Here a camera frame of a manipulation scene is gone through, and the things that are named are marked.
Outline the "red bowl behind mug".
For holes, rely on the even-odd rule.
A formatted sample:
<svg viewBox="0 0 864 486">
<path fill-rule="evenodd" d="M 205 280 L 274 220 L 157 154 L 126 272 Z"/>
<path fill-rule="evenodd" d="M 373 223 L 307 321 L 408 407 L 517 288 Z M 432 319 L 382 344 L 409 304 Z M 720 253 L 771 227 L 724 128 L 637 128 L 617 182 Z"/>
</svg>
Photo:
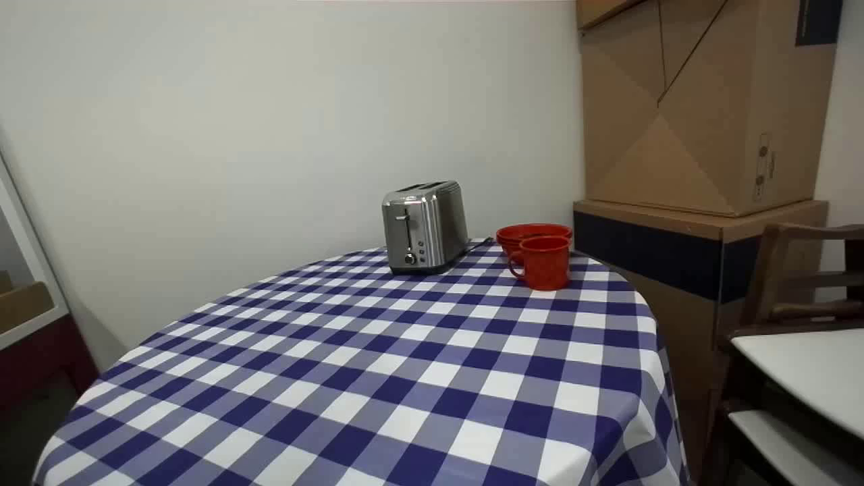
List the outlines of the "red bowl behind mug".
<svg viewBox="0 0 864 486">
<path fill-rule="evenodd" d="M 502 228 L 496 231 L 496 242 L 502 246 L 502 250 L 505 250 L 508 255 L 515 255 L 521 240 L 525 240 L 525 238 L 542 238 L 542 234 L 570 238 L 571 228 L 570 228 L 570 227 L 562 227 L 562 223 L 509 223 L 509 227 L 502 227 Z"/>
</svg>

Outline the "cardboard box with dark band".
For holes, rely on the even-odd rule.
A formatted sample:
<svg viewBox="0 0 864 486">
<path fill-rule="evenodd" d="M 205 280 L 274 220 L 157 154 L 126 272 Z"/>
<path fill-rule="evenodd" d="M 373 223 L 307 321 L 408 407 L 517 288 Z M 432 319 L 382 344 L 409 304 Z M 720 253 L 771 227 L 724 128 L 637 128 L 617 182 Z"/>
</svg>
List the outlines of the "cardboard box with dark band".
<svg viewBox="0 0 864 486">
<path fill-rule="evenodd" d="M 720 338 L 736 324 L 767 223 L 821 227 L 821 199 L 725 218 L 616 201 L 574 201 L 574 249 L 613 265 L 650 304 L 666 343 L 690 478 L 701 475 L 720 377 Z"/>
</svg>

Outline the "red and white shelf unit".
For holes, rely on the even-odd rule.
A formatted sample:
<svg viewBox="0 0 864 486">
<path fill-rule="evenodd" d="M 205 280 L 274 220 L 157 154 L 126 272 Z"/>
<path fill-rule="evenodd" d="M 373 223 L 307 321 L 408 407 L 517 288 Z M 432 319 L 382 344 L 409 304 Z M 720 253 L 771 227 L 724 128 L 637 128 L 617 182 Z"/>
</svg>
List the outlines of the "red and white shelf unit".
<svg viewBox="0 0 864 486">
<path fill-rule="evenodd" d="M 65 301 L 8 161 L 0 161 L 0 409 L 54 377 L 80 393 L 97 367 Z"/>
</svg>

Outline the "white side table top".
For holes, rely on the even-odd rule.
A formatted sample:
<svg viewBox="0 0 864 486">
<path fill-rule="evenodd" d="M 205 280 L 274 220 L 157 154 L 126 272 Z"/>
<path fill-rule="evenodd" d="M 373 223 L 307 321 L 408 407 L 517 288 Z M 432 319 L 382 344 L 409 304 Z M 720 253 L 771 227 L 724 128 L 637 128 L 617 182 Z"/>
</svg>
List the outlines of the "white side table top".
<svg viewBox="0 0 864 486">
<path fill-rule="evenodd" d="M 743 335 L 731 348 L 799 401 L 864 440 L 864 328 Z"/>
</svg>

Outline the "dark wooden chair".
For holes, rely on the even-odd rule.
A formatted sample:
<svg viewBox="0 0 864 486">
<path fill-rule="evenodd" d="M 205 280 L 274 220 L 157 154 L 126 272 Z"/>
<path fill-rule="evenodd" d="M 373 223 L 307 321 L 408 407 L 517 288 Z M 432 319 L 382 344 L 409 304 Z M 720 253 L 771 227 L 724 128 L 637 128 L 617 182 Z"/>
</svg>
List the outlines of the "dark wooden chair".
<svg viewBox="0 0 864 486">
<path fill-rule="evenodd" d="M 770 486 L 864 486 L 860 444 L 739 350 L 743 335 L 864 328 L 864 227 L 770 223 L 739 321 L 720 343 L 717 401 L 698 486 L 739 465 Z"/>
</svg>

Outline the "large cardboard box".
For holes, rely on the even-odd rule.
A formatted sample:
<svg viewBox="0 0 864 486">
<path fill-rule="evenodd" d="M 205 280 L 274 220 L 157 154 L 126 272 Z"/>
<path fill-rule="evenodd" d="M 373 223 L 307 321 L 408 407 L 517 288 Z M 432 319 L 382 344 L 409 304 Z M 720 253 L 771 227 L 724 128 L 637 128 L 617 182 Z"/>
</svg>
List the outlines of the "large cardboard box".
<svg viewBox="0 0 864 486">
<path fill-rule="evenodd" d="M 574 0 L 585 193 L 744 216 L 814 192 L 844 0 Z"/>
</svg>

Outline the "blue white checkered tablecloth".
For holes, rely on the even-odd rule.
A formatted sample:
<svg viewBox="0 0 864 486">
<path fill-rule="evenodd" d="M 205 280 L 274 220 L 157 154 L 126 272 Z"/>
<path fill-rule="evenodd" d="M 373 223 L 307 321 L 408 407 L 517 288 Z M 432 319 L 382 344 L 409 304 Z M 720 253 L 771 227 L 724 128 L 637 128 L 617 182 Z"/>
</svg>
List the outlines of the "blue white checkered tablecloth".
<svg viewBox="0 0 864 486">
<path fill-rule="evenodd" d="M 532 292 L 493 242 L 440 274 L 376 249 L 270 274 L 108 367 L 35 486 L 689 486 L 648 301 L 571 255 Z"/>
</svg>

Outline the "silver two-slice toaster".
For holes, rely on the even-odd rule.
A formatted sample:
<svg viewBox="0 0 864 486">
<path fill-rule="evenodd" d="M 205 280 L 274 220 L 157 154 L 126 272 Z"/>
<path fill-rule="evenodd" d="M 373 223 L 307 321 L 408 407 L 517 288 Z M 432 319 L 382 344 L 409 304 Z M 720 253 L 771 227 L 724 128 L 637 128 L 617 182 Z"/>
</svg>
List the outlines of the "silver two-slice toaster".
<svg viewBox="0 0 864 486">
<path fill-rule="evenodd" d="M 461 185 L 409 182 L 382 196 L 385 258 L 394 272 L 438 272 L 469 246 Z"/>
</svg>

